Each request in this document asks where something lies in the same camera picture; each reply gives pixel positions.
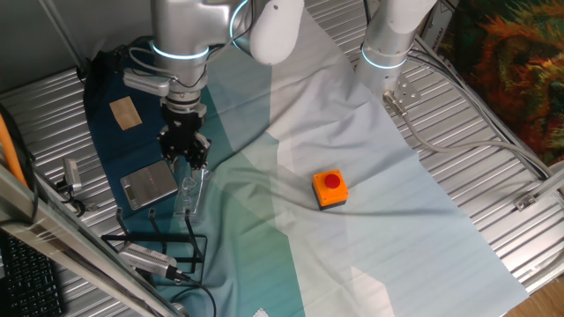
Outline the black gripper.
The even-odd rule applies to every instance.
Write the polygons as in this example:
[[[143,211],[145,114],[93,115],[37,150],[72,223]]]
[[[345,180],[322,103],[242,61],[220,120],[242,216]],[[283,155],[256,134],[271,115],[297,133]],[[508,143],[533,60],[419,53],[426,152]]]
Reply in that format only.
[[[199,133],[203,118],[196,112],[176,113],[167,106],[161,108],[160,114],[166,124],[158,135],[161,156],[171,172],[179,171],[178,156],[189,159],[193,170],[205,168],[211,140]]]

